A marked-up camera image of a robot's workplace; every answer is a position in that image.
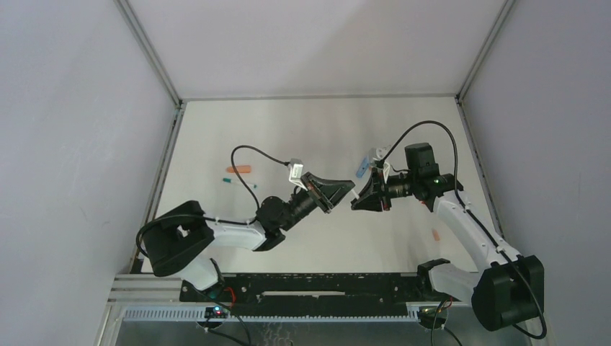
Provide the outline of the orange translucent highlighter pen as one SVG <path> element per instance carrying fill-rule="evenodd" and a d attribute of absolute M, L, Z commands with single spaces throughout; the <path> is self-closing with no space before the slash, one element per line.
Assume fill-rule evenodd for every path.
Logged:
<path fill-rule="evenodd" d="M 237 165 L 237 166 L 229 166 L 226 168 L 226 172 L 230 174 L 249 174 L 251 173 L 250 165 Z"/>

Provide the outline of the white marker green end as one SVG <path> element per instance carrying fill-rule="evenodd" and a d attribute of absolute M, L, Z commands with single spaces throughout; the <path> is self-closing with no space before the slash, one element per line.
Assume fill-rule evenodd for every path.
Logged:
<path fill-rule="evenodd" d="M 253 183 L 250 183 L 250 182 L 242 182 L 238 178 L 224 177 L 222 179 L 222 181 L 225 182 L 225 183 L 228 183 L 228 184 L 232 184 L 232 185 L 243 185 L 243 186 L 246 186 L 246 187 L 251 188 L 251 189 L 257 189 L 258 188 L 257 184 L 253 184 Z"/>

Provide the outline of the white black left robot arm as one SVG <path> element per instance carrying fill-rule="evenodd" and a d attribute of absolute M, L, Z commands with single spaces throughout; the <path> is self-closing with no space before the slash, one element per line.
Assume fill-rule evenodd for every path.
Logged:
<path fill-rule="evenodd" d="M 207 248 L 267 252 L 315 209 L 330 213 L 355 187 L 351 180 L 323 179 L 310 172 L 298 181 L 289 200 L 269 196 L 247 221 L 209 217 L 196 200 L 189 200 L 142 226 L 135 243 L 156 277 L 186 280 L 199 291 L 215 290 L 224 279 L 218 263 L 204 254 Z"/>

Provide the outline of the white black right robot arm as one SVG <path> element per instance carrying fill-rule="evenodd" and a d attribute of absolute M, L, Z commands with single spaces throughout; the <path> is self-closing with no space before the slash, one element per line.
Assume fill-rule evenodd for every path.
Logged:
<path fill-rule="evenodd" d="M 488 229 L 456 175 L 440 173 L 430 144 L 406 146 L 408 167 L 395 175 L 385 160 L 389 154 L 385 148 L 373 149 L 363 161 L 370 178 L 351 202 L 351 209 L 383 212 L 391 209 L 396 198 L 416 198 L 454 233 L 476 266 L 476 271 L 469 272 L 448 259 L 422 263 L 417 275 L 425 289 L 468 304 L 491 332 L 514 327 L 532 339 L 545 339 L 542 262 L 534 255 L 523 256 Z"/>

